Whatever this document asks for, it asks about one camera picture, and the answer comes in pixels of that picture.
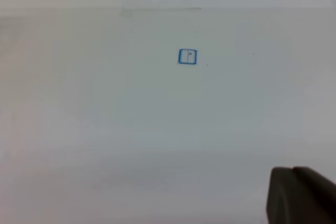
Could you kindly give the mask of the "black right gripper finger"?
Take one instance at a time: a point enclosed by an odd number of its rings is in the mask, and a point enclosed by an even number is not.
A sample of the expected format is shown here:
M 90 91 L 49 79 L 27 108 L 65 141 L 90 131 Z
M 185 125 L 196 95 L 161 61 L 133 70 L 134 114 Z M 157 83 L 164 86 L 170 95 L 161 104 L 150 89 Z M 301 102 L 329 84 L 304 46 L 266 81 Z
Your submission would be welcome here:
M 335 223 L 335 183 L 309 167 L 274 167 L 266 213 L 270 224 Z

